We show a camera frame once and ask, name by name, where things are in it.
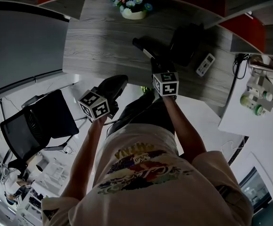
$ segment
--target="mesh chair back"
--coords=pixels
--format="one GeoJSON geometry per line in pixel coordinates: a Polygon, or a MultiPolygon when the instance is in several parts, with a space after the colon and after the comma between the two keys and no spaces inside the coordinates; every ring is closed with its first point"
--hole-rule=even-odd
{"type": "Polygon", "coordinates": [[[57,89],[32,105],[32,112],[45,132],[52,138],[79,133],[62,92],[57,89]]]}
{"type": "Polygon", "coordinates": [[[13,154],[23,161],[45,148],[50,138],[79,133],[59,89],[3,121],[0,127],[13,154]]]}
{"type": "Polygon", "coordinates": [[[2,134],[13,154],[27,161],[45,148],[50,136],[39,127],[29,107],[0,124],[2,134]]]}

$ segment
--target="person sitting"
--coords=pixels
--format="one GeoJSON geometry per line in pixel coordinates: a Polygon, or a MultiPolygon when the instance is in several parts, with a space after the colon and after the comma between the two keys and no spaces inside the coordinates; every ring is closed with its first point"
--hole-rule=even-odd
{"type": "Polygon", "coordinates": [[[8,204],[14,205],[15,198],[18,197],[18,190],[23,186],[30,188],[31,183],[18,178],[21,174],[18,169],[12,168],[10,170],[10,173],[4,179],[4,195],[6,196],[8,204]]]}

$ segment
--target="white t-shirt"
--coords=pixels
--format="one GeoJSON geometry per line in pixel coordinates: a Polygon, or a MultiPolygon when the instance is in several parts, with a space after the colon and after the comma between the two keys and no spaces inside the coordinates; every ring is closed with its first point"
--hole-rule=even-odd
{"type": "Polygon", "coordinates": [[[149,124],[128,124],[104,146],[93,189],[81,201],[43,199],[43,225],[250,225],[250,202],[220,152],[191,165],[172,133],[149,124]]]}
{"type": "Polygon", "coordinates": [[[4,190],[6,194],[13,195],[20,188],[18,181],[18,176],[21,174],[19,170],[10,168],[11,173],[7,176],[4,182],[4,190]]]}

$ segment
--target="remote control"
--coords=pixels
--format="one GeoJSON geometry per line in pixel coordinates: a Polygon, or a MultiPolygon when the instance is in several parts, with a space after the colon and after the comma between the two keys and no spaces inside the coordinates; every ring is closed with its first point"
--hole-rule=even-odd
{"type": "Polygon", "coordinates": [[[199,67],[197,68],[196,73],[200,77],[204,76],[214,61],[215,61],[215,57],[212,56],[211,54],[208,54],[206,58],[202,61],[202,63],[199,65],[199,67]]]}

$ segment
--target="person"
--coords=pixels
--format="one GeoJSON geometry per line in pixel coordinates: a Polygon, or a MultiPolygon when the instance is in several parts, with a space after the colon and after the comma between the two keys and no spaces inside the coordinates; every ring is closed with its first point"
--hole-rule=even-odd
{"type": "Polygon", "coordinates": [[[92,123],[62,195],[41,202],[43,225],[251,224],[252,206],[222,153],[206,152],[173,97],[154,99],[147,90],[124,109],[86,195],[106,117],[92,123]]]}
{"type": "Polygon", "coordinates": [[[26,182],[18,176],[21,172],[18,169],[10,168],[9,174],[4,179],[4,195],[9,205],[14,205],[17,192],[21,187],[30,188],[30,182],[26,182]]]}

